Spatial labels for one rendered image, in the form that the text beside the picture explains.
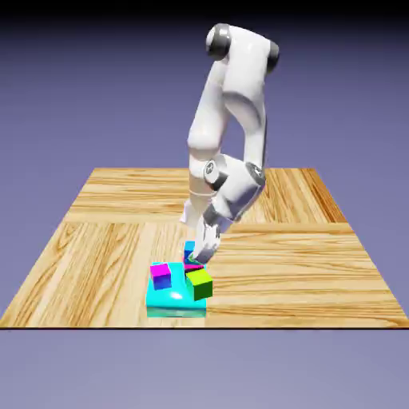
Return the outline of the large cyan box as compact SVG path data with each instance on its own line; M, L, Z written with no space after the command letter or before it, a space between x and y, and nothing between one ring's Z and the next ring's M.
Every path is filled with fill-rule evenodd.
M194 301L185 283L185 270L182 263L169 263L172 273L172 287L155 291L149 276L145 295L148 317L186 317L200 318L206 315L206 300Z

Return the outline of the small green cube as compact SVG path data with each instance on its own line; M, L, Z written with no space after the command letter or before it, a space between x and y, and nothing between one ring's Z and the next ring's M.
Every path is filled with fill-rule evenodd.
M186 287L194 301L206 299L213 294L213 281L204 268L187 272L185 275Z

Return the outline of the small magenta cube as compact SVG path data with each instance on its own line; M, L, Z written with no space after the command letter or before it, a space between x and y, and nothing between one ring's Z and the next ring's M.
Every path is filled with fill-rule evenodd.
M172 287L172 273L167 263L152 264L150 278L155 291Z

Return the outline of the small pink cube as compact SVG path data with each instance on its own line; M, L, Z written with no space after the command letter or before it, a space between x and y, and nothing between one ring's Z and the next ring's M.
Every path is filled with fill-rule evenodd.
M205 265L199 263L197 260L192 258L191 256L185 257L184 259L184 270L185 272L191 272L194 270L202 269Z

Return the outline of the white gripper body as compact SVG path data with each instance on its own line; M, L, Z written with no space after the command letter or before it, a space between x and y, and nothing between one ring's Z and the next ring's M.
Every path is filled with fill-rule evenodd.
M207 264L220 246L220 226L210 225L200 217L195 235L195 246L190 260L198 264Z

